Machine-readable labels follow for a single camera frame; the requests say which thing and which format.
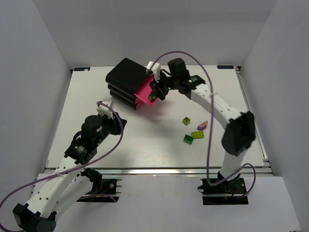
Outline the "small green lego brick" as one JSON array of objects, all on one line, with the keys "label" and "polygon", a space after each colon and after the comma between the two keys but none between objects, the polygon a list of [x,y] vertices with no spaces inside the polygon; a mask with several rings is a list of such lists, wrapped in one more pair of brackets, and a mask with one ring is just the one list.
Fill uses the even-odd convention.
[{"label": "small green lego brick", "polygon": [[156,100],[156,98],[157,97],[154,96],[154,95],[151,95],[151,94],[148,95],[148,99],[149,99],[150,102],[154,102]]}]

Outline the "pink top drawer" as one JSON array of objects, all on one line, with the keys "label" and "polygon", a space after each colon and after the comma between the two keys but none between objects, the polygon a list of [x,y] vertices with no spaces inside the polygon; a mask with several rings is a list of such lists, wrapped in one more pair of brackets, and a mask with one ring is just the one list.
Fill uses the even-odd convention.
[{"label": "pink top drawer", "polygon": [[154,75],[149,75],[145,81],[135,90],[134,96],[148,106],[153,106],[156,100],[151,101],[149,95],[152,92],[150,83],[154,80]]}]

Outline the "dark green lego brick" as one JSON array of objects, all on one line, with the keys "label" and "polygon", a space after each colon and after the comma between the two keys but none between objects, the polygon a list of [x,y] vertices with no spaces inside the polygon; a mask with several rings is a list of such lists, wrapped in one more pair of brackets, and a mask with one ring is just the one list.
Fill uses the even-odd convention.
[{"label": "dark green lego brick", "polygon": [[193,140],[194,140],[194,138],[190,135],[187,135],[187,134],[183,138],[183,141],[187,144],[190,144],[190,145],[193,143]]}]

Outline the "lime long lego brick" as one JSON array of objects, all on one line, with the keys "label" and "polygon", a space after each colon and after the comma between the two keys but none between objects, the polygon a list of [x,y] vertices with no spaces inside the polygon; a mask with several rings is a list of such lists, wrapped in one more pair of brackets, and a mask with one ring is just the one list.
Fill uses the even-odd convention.
[{"label": "lime long lego brick", "polygon": [[191,136],[194,138],[194,139],[202,139],[204,138],[204,132],[203,131],[193,131],[191,132]]}]

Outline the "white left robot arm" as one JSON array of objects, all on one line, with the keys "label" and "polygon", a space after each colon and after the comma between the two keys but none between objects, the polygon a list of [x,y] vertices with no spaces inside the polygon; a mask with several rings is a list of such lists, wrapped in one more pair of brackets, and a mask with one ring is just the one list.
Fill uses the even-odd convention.
[{"label": "white left robot arm", "polygon": [[60,216],[75,202],[106,194],[112,197],[115,188],[87,164],[109,135],[123,135],[126,123],[117,112],[88,116],[53,175],[25,204],[14,207],[18,226],[26,232],[52,232]]}]

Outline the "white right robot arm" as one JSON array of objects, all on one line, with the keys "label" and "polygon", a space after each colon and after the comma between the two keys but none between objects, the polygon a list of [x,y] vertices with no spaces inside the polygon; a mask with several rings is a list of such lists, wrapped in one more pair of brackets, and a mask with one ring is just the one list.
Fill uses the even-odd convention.
[{"label": "white right robot arm", "polygon": [[169,61],[168,67],[169,72],[165,73],[159,63],[148,63],[147,73],[154,75],[150,83],[151,94],[164,100],[169,91],[177,90],[210,113],[210,131],[213,130],[213,120],[220,123],[224,129],[221,140],[225,151],[224,161],[217,174],[217,181],[211,182],[207,178],[207,182],[211,187],[228,189],[238,181],[244,166],[243,158],[255,140],[254,115],[250,111],[236,109],[215,95],[210,81],[198,75],[191,76],[183,59]]}]

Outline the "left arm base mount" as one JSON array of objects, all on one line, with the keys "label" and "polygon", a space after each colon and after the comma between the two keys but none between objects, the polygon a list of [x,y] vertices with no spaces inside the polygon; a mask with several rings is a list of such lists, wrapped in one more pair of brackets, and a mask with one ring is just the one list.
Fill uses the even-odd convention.
[{"label": "left arm base mount", "polygon": [[103,176],[101,184],[96,184],[91,191],[80,197],[83,203],[116,203],[122,192],[123,179],[120,176]]}]

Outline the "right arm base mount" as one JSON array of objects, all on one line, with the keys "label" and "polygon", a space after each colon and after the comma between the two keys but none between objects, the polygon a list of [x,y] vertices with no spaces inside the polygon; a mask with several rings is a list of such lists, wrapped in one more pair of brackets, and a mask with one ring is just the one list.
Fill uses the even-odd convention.
[{"label": "right arm base mount", "polygon": [[207,179],[201,179],[201,185],[197,188],[202,193],[203,205],[248,205],[248,197],[243,196],[246,185],[240,178],[232,186],[225,188],[224,184],[210,186]]}]

